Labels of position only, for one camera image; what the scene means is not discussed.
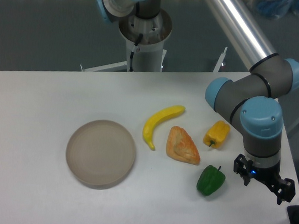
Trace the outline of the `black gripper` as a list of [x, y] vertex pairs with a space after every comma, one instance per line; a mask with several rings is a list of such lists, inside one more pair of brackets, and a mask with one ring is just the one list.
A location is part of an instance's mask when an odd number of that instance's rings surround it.
[[245, 150], [244, 155], [237, 156], [233, 168], [234, 173], [243, 179], [244, 185], [249, 185], [251, 179], [255, 179], [276, 195], [278, 205], [283, 201], [290, 203], [295, 196], [295, 182], [290, 178], [283, 179], [279, 175], [281, 152], [261, 158]]

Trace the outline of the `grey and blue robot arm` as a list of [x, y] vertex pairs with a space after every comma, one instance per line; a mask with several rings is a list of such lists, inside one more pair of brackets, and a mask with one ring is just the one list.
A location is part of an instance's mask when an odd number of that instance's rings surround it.
[[[299, 63], [282, 59], [256, 25], [241, 0], [205, 0], [226, 33], [249, 75], [231, 81], [215, 79], [205, 99], [211, 108], [242, 134], [244, 154], [234, 161], [233, 171], [244, 184], [255, 179], [290, 202], [295, 196], [292, 179], [281, 178], [282, 109], [276, 98], [299, 87]], [[119, 22], [127, 43], [127, 70], [159, 72], [163, 43], [171, 33], [171, 20], [161, 9], [161, 0], [96, 0], [106, 22]]]

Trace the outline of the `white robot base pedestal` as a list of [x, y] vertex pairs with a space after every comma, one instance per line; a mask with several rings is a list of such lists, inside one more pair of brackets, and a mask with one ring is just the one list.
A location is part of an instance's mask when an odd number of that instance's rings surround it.
[[172, 32], [172, 21], [165, 10], [156, 17], [141, 19], [130, 16], [119, 22], [126, 43], [126, 61], [82, 69], [82, 71], [161, 72], [166, 55], [164, 43]]

